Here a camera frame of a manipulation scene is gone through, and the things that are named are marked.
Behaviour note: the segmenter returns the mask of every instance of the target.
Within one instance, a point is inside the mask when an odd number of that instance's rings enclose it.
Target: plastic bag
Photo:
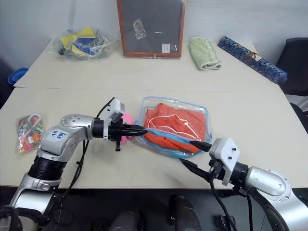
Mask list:
[[[148,130],[139,137],[143,144],[174,157],[186,158],[200,151],[189,141],[212,141],[207,109],[173,99],[144,98],[137,124]]]
[[[17,149],[20,154],[27,153],[39,146],[44,132],[42,116],[31,114],[17,119]]]
[[[80,30],[67,30],[53,41],[51,53],[81,60],[108,57],[116,48],[116,36],[88,26]]]

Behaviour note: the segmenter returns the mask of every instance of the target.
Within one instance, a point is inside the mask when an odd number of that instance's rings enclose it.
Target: blue patterned cloth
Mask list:
[[[274,83],[283,83],[288,78],[288,74],[285,71],[263,58],[258,61],[255,60],[256,53],[248,50],[226,36],[221,38],[218,46]]]

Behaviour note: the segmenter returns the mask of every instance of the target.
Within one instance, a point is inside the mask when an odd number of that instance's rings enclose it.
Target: wooden frame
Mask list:
[[[162,52],[149,52],[149,51],[128,51],[128,46],[126,42],[126,33],[124,27],[124,17],[123,17],[123,4],[122,2],[126,0],[117,0],[117,11],[118,18],[120,24],[120,33],[122,40],[122,48],[124,56],[133,56],[133,57],[170,57],[170,58],[179,58],[182,54],[182,42],[183,42],[183,28],[184,28],[184,15],[185,15],[185,0],[178,0],[181,2],[181,10],[180,10],[180,31],[179,31],[179,39],[178,39],[178,52],[171,53],[162,53]]]

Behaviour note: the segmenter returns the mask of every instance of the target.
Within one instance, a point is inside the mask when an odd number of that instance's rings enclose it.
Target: black floor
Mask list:
[[[7,205],[16,188],[0,188],[0,205]],[[194,206],[203,231],[223,231],[220,217],[223,211],[208,190],[72,190],[63,202],[60,223],[69,222],[74,213],[74,222],[70,227],[59,227],[53,221],[44,231],[90,231],[95,221],[112,219],[121,211],[137,207],[147,218],[148,231],[173,231],[167,223],[168,200],[170,195],[185,196]],[[295,190],[297,196],[306,200],[307,189]],[[222,198],[230,215],[235,216],[238,231],[248,231],[247,200],[240,196]],[[271,231],[261,207],[253,204],[253,224],[255,231]]]

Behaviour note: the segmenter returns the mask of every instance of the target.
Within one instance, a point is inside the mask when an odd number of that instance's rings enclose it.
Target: orange cloth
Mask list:
[[[163,103],[158,104],[155,109],[147,110],[143,126],[145,128],[168,131],[197,141],[205,140],[206,126],[203,113],[186,109],[175,109]],[[162,148],[189,151],[192,153],[199,151],[193,145],[156,136],[150,132],[146,133],[144,137]]]

